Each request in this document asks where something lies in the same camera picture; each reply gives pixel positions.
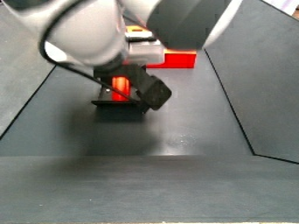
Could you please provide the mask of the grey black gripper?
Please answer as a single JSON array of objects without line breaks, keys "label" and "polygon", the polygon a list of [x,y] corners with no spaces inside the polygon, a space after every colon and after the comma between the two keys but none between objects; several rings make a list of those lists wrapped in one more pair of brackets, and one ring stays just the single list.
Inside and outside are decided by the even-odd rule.
[{"label": "grey black gripper", "polygon": [[142,67],[164,62],[164,46],[150,31],[127,31],[126,41],[128,43],[127,56],[122,56],[118,61],[111,61],[104,66],[96,66],[94,69],[95,78],[111,76],[115,71],[131,64]]}]

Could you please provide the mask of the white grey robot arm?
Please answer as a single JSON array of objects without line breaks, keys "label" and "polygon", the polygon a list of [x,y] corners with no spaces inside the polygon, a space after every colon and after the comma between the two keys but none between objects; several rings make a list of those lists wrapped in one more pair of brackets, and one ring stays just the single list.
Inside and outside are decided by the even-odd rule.
[{"label": "white grey robot arm", "polygon": [[66,62],[119,67],[131,52],[126,21],[139,23],[174,50],[198,50],[234,0],[3,0],[40,44],[66,53]]}]

